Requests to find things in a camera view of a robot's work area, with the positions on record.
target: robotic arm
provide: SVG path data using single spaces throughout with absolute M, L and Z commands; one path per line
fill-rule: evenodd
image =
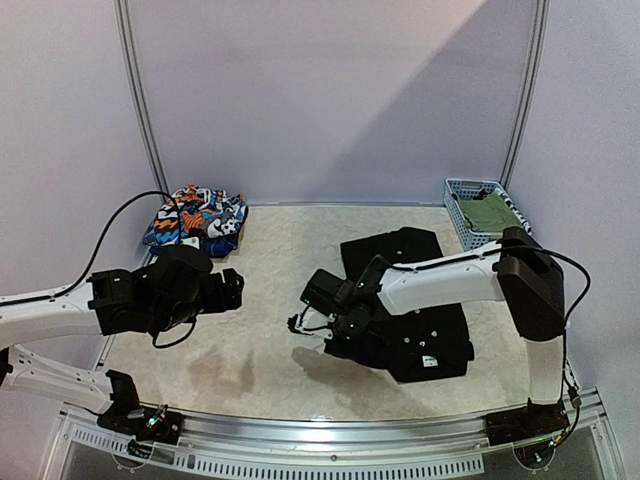
M 378 256 L 355 282 L 318 270 L 301 297 L 307 308 L 289 319 L 289 329 L 325 341 L 357 341 L 371 322 L 389 315 L 504 300 L 527 346 L 529 404 L 524 411 L 487 416 L 490 441 L 551 433 L 568 426 L 561 402 L 564 286 L 562 269 L 540 250 L 523 230 L 510 228 L 499 242 L 436 260 L 390 265 Z
M 235 310 L 243 279 L 233 269 L 211 273 L 204 252 L 188 245 L 164 247 L 157 261 L 133 272 L 109 270 L 63 296 L 63 288 L 3 298 L 0 303 L 0 390 L 20 390 L 62 400 L 98 415 L 98 424 L 139 441 L 176 444 L 183 417 L 140 405 L 129 375 L 84 371 L 46 359 L 20 343 L 66 335 L 141 332 L 154 345 L 181 323 L 195 327 L 201 313 Z M 163 348 L 175 345 L 160 345 Z

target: folded clothing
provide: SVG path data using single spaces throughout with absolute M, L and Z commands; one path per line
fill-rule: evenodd
M 465 226 L 474 232 L 502 232 L 508 227 L 521 227 L 518 217 L 498 192 L 481 200 L 457 199 L 464 215 Z
M 176 199 L 180 210 L 181 239 L 193 236 L 204 238 L 208 253 L 216 257 L 226 256 L 238 247 L 238 234 L 249 209 L 242 194 L 230 197 L 224 190 L 210 190 L 189 184 L 177 190 L 172 197 Z M 177 220 L 173 202 L 165 203 L 149 225 L 142 243 L 150 247 L 176 243 Z

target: clothing tag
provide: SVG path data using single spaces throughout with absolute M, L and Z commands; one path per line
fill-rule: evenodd
M 438 366 L 438 360 L 435 357 L 431 357 L 429 355 L 423 355 L 422 356 L 422 366 L 427 368 L 427 367 L 437 367 Z

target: white wall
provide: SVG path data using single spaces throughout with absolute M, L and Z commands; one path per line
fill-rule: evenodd
M 131 2 L 172 188 L 442 203 L 497 178 L 535 0 Z
M 571 322 L 570 357 L 582 385 L 600 389 L 630 479 L 640 478 L 638 32 L 638 2 L 551 2 L 510 187 L 538 239 L 593 275 Z M 571 297 L 581 284 L 569 278 Z
M 0 295 L 74 280 L 111 212 L 153 188 L 114 12 L 112 2 L 0 3 Z M 94 271 L 137 266 L 157 205 L 114 224 Z M 89 366 L 100 341 L 34 349 Z M 37 478 L 59 408 L 0 392 L 0 478 Z

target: black garment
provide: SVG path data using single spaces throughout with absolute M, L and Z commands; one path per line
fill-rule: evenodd
M 347 278 L 358 278 L 375 255 L 391 263 L 442 257 L 436 235 L 404 227 L 340 245 Z M 474 358 L 473 345 L 460 304 L 422 309 L 419 313 L 370 323 L 357 339 L 326 341 L 325 352 L 361 365 L 386 369 L 398 382 L 462 376 Z

